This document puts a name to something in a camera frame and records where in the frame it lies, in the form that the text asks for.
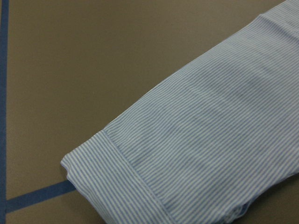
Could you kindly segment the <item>light blue striped shirt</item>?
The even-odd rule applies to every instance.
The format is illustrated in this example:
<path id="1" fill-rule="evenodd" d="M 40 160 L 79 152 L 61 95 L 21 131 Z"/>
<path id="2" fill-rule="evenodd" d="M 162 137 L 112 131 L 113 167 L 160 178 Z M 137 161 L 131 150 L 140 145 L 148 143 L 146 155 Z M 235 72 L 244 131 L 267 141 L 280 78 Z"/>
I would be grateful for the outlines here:
<path id="1" fill-rule="evenodd" d="M 108 224 L 228 224 L 299 171 L 299 3 L 287 0 L 66 154 Z"/>

